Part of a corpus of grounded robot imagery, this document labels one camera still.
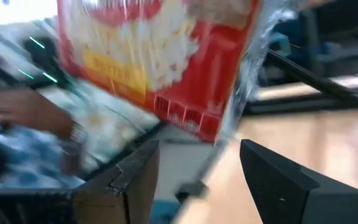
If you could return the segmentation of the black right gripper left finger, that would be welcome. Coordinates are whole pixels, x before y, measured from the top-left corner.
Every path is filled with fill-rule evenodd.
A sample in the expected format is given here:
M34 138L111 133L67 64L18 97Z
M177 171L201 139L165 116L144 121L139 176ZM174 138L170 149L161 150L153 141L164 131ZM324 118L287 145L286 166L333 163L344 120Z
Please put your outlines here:
M148 224L158 167L149 141L75 189L0 189L0 224Z

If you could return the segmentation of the blue tag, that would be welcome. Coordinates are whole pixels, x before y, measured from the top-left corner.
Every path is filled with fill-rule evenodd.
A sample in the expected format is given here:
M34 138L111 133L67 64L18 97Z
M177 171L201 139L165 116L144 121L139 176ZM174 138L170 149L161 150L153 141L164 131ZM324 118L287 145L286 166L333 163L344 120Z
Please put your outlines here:
M150 212L149 224L170 224L180 208L179 202L154 200Z

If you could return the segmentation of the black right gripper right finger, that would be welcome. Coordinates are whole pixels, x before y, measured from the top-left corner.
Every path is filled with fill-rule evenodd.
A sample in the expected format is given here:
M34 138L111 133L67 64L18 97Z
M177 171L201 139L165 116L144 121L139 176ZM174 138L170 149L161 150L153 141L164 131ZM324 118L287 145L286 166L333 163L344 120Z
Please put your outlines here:
M358 189L249 139L240 158L263 224L358 224Z

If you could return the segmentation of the person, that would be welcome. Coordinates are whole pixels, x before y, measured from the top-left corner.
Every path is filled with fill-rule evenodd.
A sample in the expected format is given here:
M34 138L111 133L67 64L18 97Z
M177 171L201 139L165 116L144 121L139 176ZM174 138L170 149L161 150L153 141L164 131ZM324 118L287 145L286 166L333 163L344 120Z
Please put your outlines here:
M75 189L86 129L27 87L0 86L0 189Z

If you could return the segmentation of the red popcorn bag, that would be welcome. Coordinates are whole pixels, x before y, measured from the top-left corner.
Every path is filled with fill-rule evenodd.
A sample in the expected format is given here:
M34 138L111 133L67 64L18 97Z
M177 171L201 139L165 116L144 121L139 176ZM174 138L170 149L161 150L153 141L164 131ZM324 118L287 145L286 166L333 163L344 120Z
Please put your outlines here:
M291 0L57 0L62 67L213 142Z

